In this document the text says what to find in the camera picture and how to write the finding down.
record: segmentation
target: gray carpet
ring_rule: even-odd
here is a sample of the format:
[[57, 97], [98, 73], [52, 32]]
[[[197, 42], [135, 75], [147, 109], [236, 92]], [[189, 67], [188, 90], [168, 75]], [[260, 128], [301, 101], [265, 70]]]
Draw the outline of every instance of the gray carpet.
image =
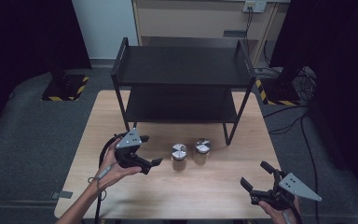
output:
[[[2, 113], [0, 223], [52, 223], [56, 220], [53, 214], [56, 201], [50, 198], [50, 193], [60, 190], [63, 186], [97, 93], [113, 89], [110, 68], [68, 73], [84, 74], [89, 77], [86, 89], [78, 101], [40, 101], [51, 79], [50, 74], [44, 74], [21, 83]], [[287, 107], [262, 104], [260, 106], [264, 115]], [[306, 111], [307, 108], [296, 108], [268, 117], [268, 129], [271, 131], [285, 127]], [[334, 167], [309, 118], [304, 119], [304, 130], [316, 164], [319, 194], [324, 199], [319, 203], [321, 223], [358, 223], [356, 178], [350, 171], [339, 171]], [[301, 132], [300, 122], [298, 121], [288, 133], [271, 135], [271, 140], [282, 169], [293, 172], [314, 189], [310, 154]], [[314, 202], [302, 200], [301, 213], [304, 223], [315, 223]], [[269, 220], [258, 221], [270, 223]], [[189, 223], [228, 222], [198, 220]], [[123, 223], [145, 222], [126, 220]], [[164, 222], [156, 220], [147, 223]]]

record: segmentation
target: metal canister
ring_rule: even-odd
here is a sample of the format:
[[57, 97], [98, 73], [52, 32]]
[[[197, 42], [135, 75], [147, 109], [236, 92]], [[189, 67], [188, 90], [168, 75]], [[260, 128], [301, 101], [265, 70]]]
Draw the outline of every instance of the metal canister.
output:
[[172, 168], [175, 171], [183, 171], [186, 168], [187, 148], [183, 144], [172, 147]]
[[197, 165], [204, 165], [209, 157], [211, 150], [211, 141], [206, 138], [200, 138], [196, 143], [193, 160]]

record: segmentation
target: light wood tabletop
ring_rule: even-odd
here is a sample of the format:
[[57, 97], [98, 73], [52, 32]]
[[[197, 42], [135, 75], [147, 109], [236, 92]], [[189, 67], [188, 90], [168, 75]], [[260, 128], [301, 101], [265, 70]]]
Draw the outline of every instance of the light wood tabletop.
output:
[[[124, 102], [128, 91], [121, 92]], [[236, 106], [244, 92], [233, 92]], [[280, 169], [258, 102], [253, 94], [242, 114], [236, 134], [226, 145], [222, 124], [138, 123], [140, 135], [148, 135], [137, 154], [151, 161], [163, 158], [160, 166], [148, 175], [127, 176], [107, 189], [102, 201], [101, 218], [140, 219], [244, 219], [267, 218], [265, 212], [251, 205], [249, 193], [241, 186], [245, 177], [255, 189], [272, 188], [273, 176], [260, 167], [267, 161]], [[125, 127], [114, 91], [101, 91], [95, 101], [79, 143], [73, 164], [62, 190], [73, 192], [71, 199], [58, 200], [55, 216], [60, 217], [88, 185], [88, 178], [98, 170], [98, 160], [105, 143]], [[204, 165], [192, 160], [192, 151], [201, 137], [211, 140], [212, 149]], [[171, 149], [184, 144], [189, 150], [186, 168], [172, 168]], [[85, 218], [94, 218], [96, 202]]]

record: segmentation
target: yellow and black hazard tape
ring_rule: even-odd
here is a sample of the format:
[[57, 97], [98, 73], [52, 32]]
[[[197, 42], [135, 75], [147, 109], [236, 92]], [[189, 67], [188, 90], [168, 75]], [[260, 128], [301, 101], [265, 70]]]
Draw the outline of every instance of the yellow and black hazard tape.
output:
[[84, 88], [86, 87], [87, 81], [89, 80], [88, 77], [84, 76], [81, 80], [81, 83], [77, 89], [76, 94], [71, 96], [60, 96], [60, 95], [43, 95], [42, 101], [76, 101], [79, 99], [81, 93], [83, 92]]
[[260, 80], [255, 82], [264, 105], [300, 105], [299, 101], [270, 101]]

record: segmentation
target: wall socket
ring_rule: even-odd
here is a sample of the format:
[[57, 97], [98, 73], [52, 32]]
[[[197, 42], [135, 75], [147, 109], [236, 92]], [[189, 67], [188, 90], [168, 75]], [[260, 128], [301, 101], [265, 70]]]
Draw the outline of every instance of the wall socket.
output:
[[244, 13], [248, 13], [250, 11], [248, 7], [251, 7], [253, 12], [263, 13], [264, 9], [266, 8], [266, 5], [267, 5], [266, 0], [245, 1], [242, 11]]

